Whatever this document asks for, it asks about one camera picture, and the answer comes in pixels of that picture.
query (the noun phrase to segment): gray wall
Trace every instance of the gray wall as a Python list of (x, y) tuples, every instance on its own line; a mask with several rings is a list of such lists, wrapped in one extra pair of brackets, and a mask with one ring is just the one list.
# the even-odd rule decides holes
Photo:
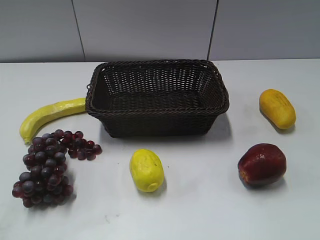
[(211, 45), (216, 0), (73, 2), (0, 0), (0, 63), (320, 58), (320, 0), (220, 0)]

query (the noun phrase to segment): red apple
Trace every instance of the red apple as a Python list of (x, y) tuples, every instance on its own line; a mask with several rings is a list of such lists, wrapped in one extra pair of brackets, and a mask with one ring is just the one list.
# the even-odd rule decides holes
[(278, 181), (287, 170), (284, 153), (273, 144), (260, 143), (252, 146), (238, 162), (239, 175), (253, 187)]

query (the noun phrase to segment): grape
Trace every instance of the grape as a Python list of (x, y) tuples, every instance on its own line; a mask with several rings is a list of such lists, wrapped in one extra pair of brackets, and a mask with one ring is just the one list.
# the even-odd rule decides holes
[(70, 196), (73, 192), (74, 192), (74, 187), (71, 186), (71, 185), (67, 185), (67, 186), (63, 189), (63, 195), (65, 195), (65, 196)]
[(65, 146), (63, 146), (63, 145), (60, 145), (60, 153), (63, 153), (63, 154), (66, 154), (67, 153), (67, 148), (65, 147)]
[(32, 140), (32, 144), (33, 144), (34, 146), (36, 146), (37, 144), (42, 144), (42, 143), (43, 143), (43, 140), (42, 140), (42, 138), (39, 137), (39, 136), (35, 137), (35, 138)]
[(53, 197), (50, 193), (43, 196), (43, 201), (47, 204), (51, 203), (53, 201)]
[(53, 191), (53, 190), (56, 189), (56, 186), (51, 185), (51, 184), (48, 184), (48, 185), (46, 186), (46, 189), (47, 189), (48, 191)]
[(88, 156), (86, 157), (86, 159), (89, 160), (89, 161), (95, 160), (95, 159), (96, 159), (96, 155), (95, 155), (95, 154), (88, 155)]
[(56, 152), (53, 159), (56, 160), (58, 164), (63, 164), (66, 161), (66, 156), (63, 152)]
[(76, 131), (75, 133), (74, 133), (74, 137), (75, 138), (83, 138), (84, 137), (84, 134), (83, 134), (83, 132), (82, 131)]
[(25, 192), (24, 194), (23, 194), (23, 196), (25, 196), (25, 197), (31, 197), (31, 196), (33, 196), (35, 194), (35, 190), (32, 190), (31, 192)]
[(70, 148), (68, 154), (70, 155), (70, 158), (75, 159), (77, 157), (77, 149)]
[(57, 204), (62, 204), (65, 200), (65, 196), (63, 195), (57, 195), (57, 196), (54, 196), (54, 202), (57, 203)]
[(47, 145), (47, 146), (55, 146), (56, 147), (56, 146), (58, 146), (58, 142), (57, 142), (56, 139), (50, 137), (47, 140), (45, 140), (45, 145)]
[(92, 148), (92, 150), (93, 150), (93, 152), (94, 152), (95, 154), (101, 154), (101, 153), (102, 153), (102, 148), (101, 148), (101, 146), (98, 145), (98, 144), (94, 145), (93, 148)]
[(13, 184), (13, 187), (21, 187), (22, 183), (20, 181), (16, 181), (15, 184)]
[(53, 146), (53, 145), (49, 145), (45, 148), (45, 153), (49, 156), (52, 157), (53, 155), (55, 155), (55, 153), (57, 152), (57, 147)]
[(44, 151), (39, 151), (35, 154), (34, 158), (38, 164), (43, 165), (46, 162), (47, 155)]
[(86, 142), (85, 148), (92, 149), (94, 147), (94, 145), (95, 145), (95, 142), (90, 140), (90, 141)]
[(62, 131), (61, 129), (57, 129), (55, 130), (54, 132), (54, 136), (57, 138), (57, 139), (62, 139), (64, 137), (64, 131)]
[(52, 158), (48, 158), (46, 161), (45, 161), (45, 164), (44, 166), (46, 167), (49, 167), (49, 168), (53, 168), (57, 165), (57, 161), (52, 159)]
[(56, 188), (53, 190), (54, 195), (59, 195), (62, 193), (63, 187), (62, 186), (56, 186)]
[(61, 177), (64, 174), (64, 171), (65, 169), (63, 166), (56, 166), (53, 170), (53, 174)]
[(12, 196), (15, 198), (22, 198), (24, 196), (24, 190), (21, 186), (15, 186), (12, 190)]
[(32, 202), (33, 204), (39, 204), (39, 203), (41, 203), (41, 201), (42, 201), (42, 196), (39, 195), (39, 194), (33, 195), (33, 196), (31, 197), (31, 202)]
[(19, 176), (19, 180), (22, 183), (24, 183), (25, 181), (31, 180), (31, 173), (28, 171), (21, 173)]
[(25, 158), (24, 160), (24, 164), (27, 166), (34, 166), (36, 165), (36, 159), (35, 159), (35, 155), (29, 155)]
[(36, 152), (44, 151), (45, 148), (46, 148), (46, 146), (43, 143), (39, 143), (39, 144), (34, 146), (34, 150)]
[(63, 166), (63, 168), (64, 168), (64, 171), (67, 171), (67, 168), (68, 168), (68, 166), (67, 166), (67, 164), (62, 164), (62, 166)]
[(34, 183), (34, 189), (38, 192), (42, 191), (44, 189), (44, 184), (42, 183), (42, 181), (36, 181)]
[(53, 173), (53, 170), (51, 167), (45, 167), (42, 169), (41, 171), (41, 175), (43, 178), (49, 178), (51, 176), (51, 174)]
[(25, 193), (30, 193), (32, 192), (34, 189), (35, 189), (35, 184), (33, 181), (25, 181), (23, 184), (22, 184), (22, 189)]
[(29, 153), (29, 154), (32, 154), (34, 151), (35, 151), (35, 146), (34, 146), (34, 145), (31, 145), (31, 146), (28, 148), (28, 153)]
[(41, 176), (42, 167), (41, 166), (34, 166), (31, 168), (31, 177), (36, 179)]
[(57, 186), (60, 182), (61, 182), (61, 177), (54, 174), (48, 179), (48, 185)]
[(77, 152), (77, 157), (79, 160), (85, 160), (86, 159), (86, 151), (84, 149), (79, 149)]
[(34, 204), (31, 201), (30, 197), (26, 197), (23, 199), (23, 206), (25, 206), (26, 208), (31, 208)]
[(77, 138), (74, 140), (74, 146), (80, 148), (81, 145), (82, 145), (82, 138), (77, 137)]
[(23, 156), (22, 161), (25, 162), (26, 158), (29, 156), (29, 154), (26, 154)]
[(63, 176), (60, 184), (61, 184), (62, 186), (67, 186), (67, 185), (69, 184), (69, 178), (68, 178), (67, 176)]
[(47, 139), (51, 138), (51, 134), (50, 133), (45, 133), (42, 135), (42, 140), (46, 141)]

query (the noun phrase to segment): red grape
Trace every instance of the red grape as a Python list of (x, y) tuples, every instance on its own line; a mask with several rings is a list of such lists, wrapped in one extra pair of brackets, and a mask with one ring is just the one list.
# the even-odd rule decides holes
[(15, 186), (12, 190), (12, 196), (15, 198), (22, 198), (24, 196), (24, 191), (21, 186)]
[(95, 154), (101, 154), (101, 153), (102, 153), (102, 148), (101, 148), (101, 146), (98, 145), (98, 144), (94, 145), (93, 148), (92, 148), (92, 150), (93, 150), (93, 152), (94, 152)]

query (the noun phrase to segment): basket rim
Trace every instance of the basket rim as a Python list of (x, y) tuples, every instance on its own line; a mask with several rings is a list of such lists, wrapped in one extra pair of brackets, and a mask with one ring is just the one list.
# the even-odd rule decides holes
[[(108, 67), (134, 67), (138, 65), (171, 65), (176, 64), (202, 64), (206, 68), (211, 68), (215, 73), (215, 80), (218, 81), (218, 86), (223, 93), (223, 100), (219, 106), (215, 107), (179, 107), (179, 108), (153, 108), (153, 109), (122, 109), (122, 110), (108, 110), (108, 109), (98, 109), (93, 106), (93, 99), (96, 84), (98, 81), (98, 75), (103, 68)], [(222, 76), (219, 73), (217, 67), (208, 60), (198, 60), (198, 59), (162, 59), (162, 60), (140, 60), (140, 61), (110, 61), (99, 64), (93, 72), (90, 84), (87, 85), (87, 95), (85, 99), (86, 111), (92, 116), (104, 117), (114, 117), (114, 116), (137, 116), (137, 115), (176, 115), (176, 114), (215, 114), (220, 115), (225, 113), (229, 109), (229, 94), (222, 81)]]

